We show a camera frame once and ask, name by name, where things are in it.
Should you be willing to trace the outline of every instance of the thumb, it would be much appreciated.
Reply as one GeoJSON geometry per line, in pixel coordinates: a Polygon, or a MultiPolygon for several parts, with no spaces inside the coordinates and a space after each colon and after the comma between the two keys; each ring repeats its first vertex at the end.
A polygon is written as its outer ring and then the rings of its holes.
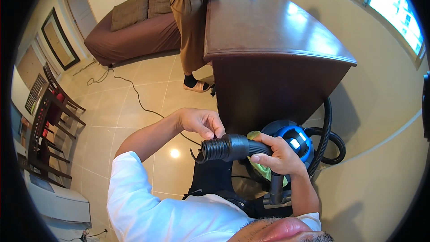
{"type": "Polygon", "coordinates": [[[196,129],[196,131],[197,133],[199,133],[201,137],[203,137],[206,140],[214,138],[214,133],[210,131],[209,128],[207,128],[202,124],[196,129]]]}
{"type": "Polygon", "coordinates": [[[278,165],[280,165],[280,159],[276,157],[271,157],[264,153],[257,153],[250,157],[251,162],[254,162],[256,164],[263,164],[265,166],[272,168],[276,168],[278,165]]]}

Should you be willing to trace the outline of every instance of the hand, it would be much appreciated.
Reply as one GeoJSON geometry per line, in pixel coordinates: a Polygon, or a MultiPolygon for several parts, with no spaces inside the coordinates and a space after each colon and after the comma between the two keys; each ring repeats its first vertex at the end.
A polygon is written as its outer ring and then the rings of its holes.
{"type": "Polygon", "coordinates": [[[182,108],[178,110],[179,127],[182,130],[198,133],[204,139],[220,138],[225,134],[224,126],[217,112],[182,108]]]}
{"type": "Polygon", "coordinates": [[[306,172],[304,163],[282,137],[271,137],[261,133],[253,140],[270,146],[273,154],[272,156],[264,153],[254,154],[250,157],[251,162],[268,166],[273,172],[280,175],[296,175],[306,172]]]}

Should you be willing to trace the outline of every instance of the sofa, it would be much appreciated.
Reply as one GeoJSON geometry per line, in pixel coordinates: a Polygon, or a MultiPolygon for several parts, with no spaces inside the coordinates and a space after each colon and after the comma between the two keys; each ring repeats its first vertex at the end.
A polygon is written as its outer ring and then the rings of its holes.
{"type": "Polygon", "coordinates": [[[169,0],[127,0],[90,32],[85,46],[103,66],[179,49],[181,35],[169,0]]]}

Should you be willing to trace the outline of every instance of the nike logo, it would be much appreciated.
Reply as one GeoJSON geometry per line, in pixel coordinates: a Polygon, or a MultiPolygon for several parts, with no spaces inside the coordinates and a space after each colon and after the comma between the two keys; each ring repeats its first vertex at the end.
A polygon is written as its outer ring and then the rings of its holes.
{"type": "Polygon", "coordinates": [[[193,191],[193,192],[191,192],[191,193],[195,193],[195,192],[202,192],[202,189],[198,189],[197,191],[193,191]]]}

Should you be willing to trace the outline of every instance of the tile floor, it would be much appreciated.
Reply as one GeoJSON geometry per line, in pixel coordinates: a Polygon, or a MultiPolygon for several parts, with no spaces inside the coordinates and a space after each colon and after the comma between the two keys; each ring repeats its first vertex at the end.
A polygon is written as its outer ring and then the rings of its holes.
{"type": "MultiPolygon", "coordinates": [[[[106,212],[112,160],[126,137],[158,121],[160,117],[142,110],[131,83],[114,78],[112,71],[103,82],[86,85],[90,78],[97,81],[102,77],[106,67],[93,64],[73,76],[88,64],[88,61],[80,62],[59,78],[67,94],[86,109],[84,113],[78,112],[86,127],[65,118],[72,133],[76,133],[77,139],[72,141],[61,131],[56,132],[52,138],[56,144],[62,145],[72,163],[64,164],[53,160],[51,164],[71,174],[73,179],[62,183],[89,200],[94,228],[92,233],[99,233],[106,228],[110,232],[104,240],[117,241],[106,212]]],[[[176,51],[115,67],[114,71],[115,76],[134,82],[146,109],[154,110],[163,116],[181,107],[217,110],[216,98],[209,92],[199,94],[182,88],[181,59],[176,51]]],[[[211,66],[202,67],[194,75],[197,79],[213,81],[211,66]]],[[[319,124],[320,119],[321,113],[316,112],[307,123],[313,126],[319,124]]],[[[186,132],[185,135],[196,142],[201,141],[198,134],[186,132]]],[[[197,145],[177,136],[143,163],[153,185],[153,195],[160,199],[181,199],[188,191],[194,168],[189,148],[196,151],[197,145]],[[170,156],[172,149],[179,151],[179,157],[170,156]]],[[[247,175],[244,167],[238,164],[234,164],[233,173],[247,175]]],[[[253,181],[234,178],[233,182],[236,191],[244,196],[260,191],[253,181]]]]}

